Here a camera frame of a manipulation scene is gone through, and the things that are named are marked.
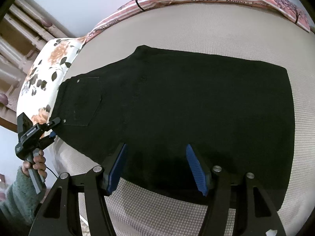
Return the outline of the person left hand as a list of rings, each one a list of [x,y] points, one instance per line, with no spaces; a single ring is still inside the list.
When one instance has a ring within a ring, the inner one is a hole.
[[[44,152],[43,150],[39,150],[38,156],[35,156],[33,158],[33,164],[27,160],[25,160],[22,164],[22,172],[24,175],[29,177],[29,170],[34,169],[36,170],[39,175],[41,175],[44,179],[47,177],[47,172],[46,172],[46,158],[44,157]]]

